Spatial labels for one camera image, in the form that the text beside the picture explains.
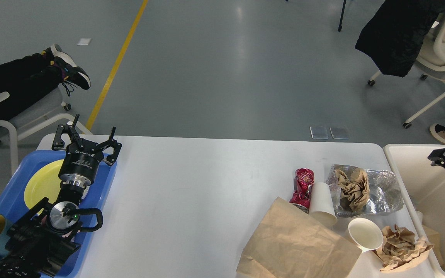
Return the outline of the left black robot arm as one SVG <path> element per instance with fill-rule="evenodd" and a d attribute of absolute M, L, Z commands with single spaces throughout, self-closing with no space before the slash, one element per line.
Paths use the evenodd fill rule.
<path fill-rule="evenodd" d="M 78 233 L 95 232 L 104 224 L 99 208 L 81 208 L 85 190 L 94 183 L 101 162 L 113 166 L 122 144 L 113 127 L 106 141 L 97 143 L 76 132 L 79 115 L 71 124 L 59 125 L 52 150 L 64 150 L 57 174 L 60 190 L 54 202 L 42 198 L 7 231 L 8 251 L 0 259 L 0 278 L 55 277 L 81 244 L 73 241 Z"/>

